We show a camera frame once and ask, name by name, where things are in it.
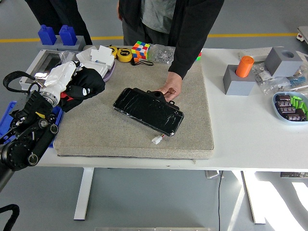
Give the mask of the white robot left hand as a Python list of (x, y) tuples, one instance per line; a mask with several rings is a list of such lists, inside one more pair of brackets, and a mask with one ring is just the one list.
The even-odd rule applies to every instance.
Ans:
[(80, 62), (76, 61), (69, 61), (53, 68), (45, 80), (45, 87), (40, 90), (40, 93), (59, 97), (72, 79), (76, 81), (77, 77), (81, 76), (81, 71)]

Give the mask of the person's left hand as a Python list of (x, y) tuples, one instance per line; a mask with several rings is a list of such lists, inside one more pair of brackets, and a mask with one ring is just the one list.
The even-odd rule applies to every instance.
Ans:
[(168, 72), (165, 84), (157, 91), (164, 95), (167, 102), (178, 97), (182, 90), (182, 78), (175, 72)]

